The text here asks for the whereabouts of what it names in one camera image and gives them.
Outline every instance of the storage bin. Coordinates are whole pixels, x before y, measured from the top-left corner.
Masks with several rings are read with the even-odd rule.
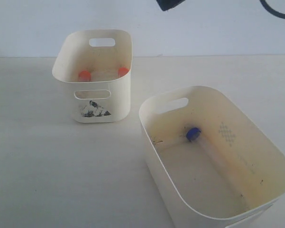
[[[71,116],[81,123],[114,122],[130,111],[132,41],[122,30],[85,30],[69,35],[55,61],[53,76],[64,93]],[[127,74],[118,78],[118,69]],[[91,82],[78,82],[81,71]]]
[[[158,95],[139,116],[147,165],[177,228],[245,228],[285,193],[285,156],[219,91]],[[223,169],[186,139],[193,127]]]

